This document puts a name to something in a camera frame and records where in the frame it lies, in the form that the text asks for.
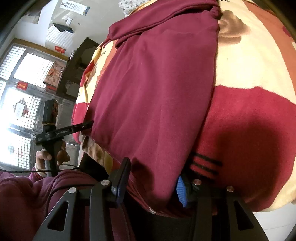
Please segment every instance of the maroon hoodie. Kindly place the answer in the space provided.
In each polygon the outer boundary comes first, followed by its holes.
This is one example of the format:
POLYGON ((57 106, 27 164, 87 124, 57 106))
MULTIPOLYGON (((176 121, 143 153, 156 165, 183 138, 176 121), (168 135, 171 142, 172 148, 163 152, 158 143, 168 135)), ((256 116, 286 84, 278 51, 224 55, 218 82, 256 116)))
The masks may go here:
MULTIPOLYGON (((0 240, 32 241, 44 221, 48 196, 56 188, 65 185, 95 184, 91 176, 66 170, 56 177, 42 178, 32 173, 29 178, 16 177, 11 173, 0 172, 0 240)), ((49 201, 49 211, 67 190, 57 191, 49 201)), ((72 240, 89 240, 89 208, 82 210, 85 216, 73 221, 72 240)), ((129 220, 123 208, 110 209, 115 241, 135 240, 129 220)))
POLYGON ((158 0, 109 28, 116 52, 85 120, 116 161, 131 159, 128 191, 162 210, 205 119, 215 75, 216 0, 158 0))

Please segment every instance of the hood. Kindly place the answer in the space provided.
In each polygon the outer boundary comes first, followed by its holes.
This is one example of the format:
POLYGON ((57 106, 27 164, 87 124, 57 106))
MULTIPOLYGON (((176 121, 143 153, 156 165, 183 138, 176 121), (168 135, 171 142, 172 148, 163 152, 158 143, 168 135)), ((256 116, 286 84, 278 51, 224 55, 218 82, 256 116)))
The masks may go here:
POLYGON ((209 10, 214 18, 220 13, 216 0, 158 0, 109 27, 110 40, 116 47, 133 35, 140 34, 190 9, 209 10))

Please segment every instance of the blue gripper pad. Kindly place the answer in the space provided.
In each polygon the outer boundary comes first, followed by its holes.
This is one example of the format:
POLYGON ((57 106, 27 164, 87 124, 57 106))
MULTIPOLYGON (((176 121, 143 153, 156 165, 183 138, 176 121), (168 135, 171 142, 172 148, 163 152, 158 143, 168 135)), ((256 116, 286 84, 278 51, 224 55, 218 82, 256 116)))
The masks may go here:
POLYGON ((178 178, 176 191, 177 191, 180 203, 182 203, 183 207, 186 207, 188 204, 188 199, 186 195, 186 187, 181 176, 179 176, 178 178))

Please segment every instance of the eye chart poster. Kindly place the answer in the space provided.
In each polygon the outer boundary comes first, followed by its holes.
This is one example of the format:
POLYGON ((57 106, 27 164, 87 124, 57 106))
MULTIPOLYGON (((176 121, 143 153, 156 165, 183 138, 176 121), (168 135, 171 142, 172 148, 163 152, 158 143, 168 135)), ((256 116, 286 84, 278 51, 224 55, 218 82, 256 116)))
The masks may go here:
POLYGON ((87 7, 83 4, 73 2, 73 1, 65 1, 65 0, 62 0, 60 8, 79 13, 83 16, 86 16, 88 10, 90 9, 90 7, 87 7))

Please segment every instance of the hand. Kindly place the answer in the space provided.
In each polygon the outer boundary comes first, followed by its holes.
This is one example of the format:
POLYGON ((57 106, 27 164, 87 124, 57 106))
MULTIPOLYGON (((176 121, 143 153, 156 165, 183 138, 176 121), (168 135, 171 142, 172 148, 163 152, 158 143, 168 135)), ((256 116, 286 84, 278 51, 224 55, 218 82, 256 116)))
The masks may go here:
MULTIPOLYGON (((45 163, 44 160, 51 160, 51 155, 46 150, 41 150, 36 152, 36 166, 39 170, 45 169, 45 163)), ((70 161, 70 157, 68 153, 66 152, 66 142, 63 141, 62 149, 57 154, 57 164, 60 166, 64 162, 70 161)))

